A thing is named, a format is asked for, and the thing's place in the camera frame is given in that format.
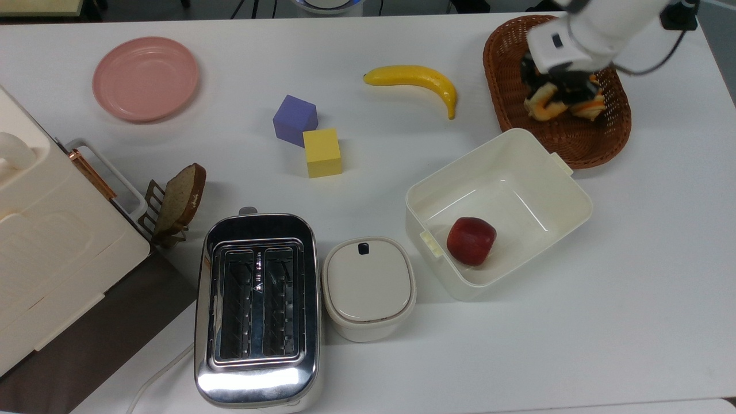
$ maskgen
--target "red apple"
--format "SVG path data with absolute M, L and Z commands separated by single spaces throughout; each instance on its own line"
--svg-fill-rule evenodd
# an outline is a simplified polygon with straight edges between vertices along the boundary
M 480 266 L 495 241 L 492 225 L 477 217 L 460 217 L 447 235 L 447 250 L 462 264 Z

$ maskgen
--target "black cable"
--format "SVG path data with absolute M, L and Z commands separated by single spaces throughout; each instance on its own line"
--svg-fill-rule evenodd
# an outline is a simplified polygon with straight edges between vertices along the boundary
M 659 62 L 658 64 L 650 67 L 649 69 L 643 70 L 643 71 L 632 71 L 631 69 L 624 68 L 623 66 L 619 66 L 618 64 L 614 64 L 613 66 L 622 71 L 623 73 L 630 75 L 630 76 L 642 76 L 645 74 L 650 74 L 653 71 L 656 71 L 657 69 L 661 68 L 662 65 L 667 63 L 668 60 L 670 60 L 670 57 L 675 54 L 675 51 L 677 50 L 677 46 L 680 46 L 680 42 L 682 42 L 682 38 L 685 37 L 685 33 L 687 30 L 683 30 L 682 33 L 680 33 L 680 37 L 677 38 L 677 42 L 675 42 L 675 46 L 672 46 L 672 50 L 670 50 L 669 53 L 667 53 L 667 56 L 665 56 L 664 59 L 662 59 L 662 62 Z
M 238 11 L 240 10 L 240 6 L 242 6 L 244 2 L 245 0 L 240 0 L 240 3 L 238 3 L 238 6 L 235 8 L 233 15 L 230 16 L 230 20 L 233 20 L 235 18 L 235 15 L 238 14 Z
M 250 13 L 250 18 L 255 18 L 255 14 L 258 12 L 258 0 L 253 2 L 253 13 Z

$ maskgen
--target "yellow cube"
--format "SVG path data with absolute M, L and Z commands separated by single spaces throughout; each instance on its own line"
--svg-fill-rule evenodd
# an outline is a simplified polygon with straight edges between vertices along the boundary
M 309 178 L 342 173 L 342 158 L 335 128 L 305 131 L 303 136 Z

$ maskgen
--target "slice of bread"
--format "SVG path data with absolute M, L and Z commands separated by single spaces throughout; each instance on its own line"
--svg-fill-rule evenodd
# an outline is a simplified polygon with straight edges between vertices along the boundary
M 195 163 L 166 184 L 152 242 L 167 245 L 166 240 L 170 236 L 179 233 L 192 221 L 202 199 L 206 178 L 205 169 Z

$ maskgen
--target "brown basket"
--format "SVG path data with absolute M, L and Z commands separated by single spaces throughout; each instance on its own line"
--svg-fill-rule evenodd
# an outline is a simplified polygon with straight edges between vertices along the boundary
M 528 51 L 526 33 L 552 20 L 548 15 L 527 15 L 507 21 L 486 42 L 483 65 L 501 130 L 529 130 L 549 152 L 573 169 L 605 164 L 626 145 L 631 132 L 631 108 L 613 68 L 596 73 L 603 87 L 606 110 L 594 122 L 564 112 L 539 122 L 528 115 L 524 99 L 529 89 L 521 81 L 520 64 Z

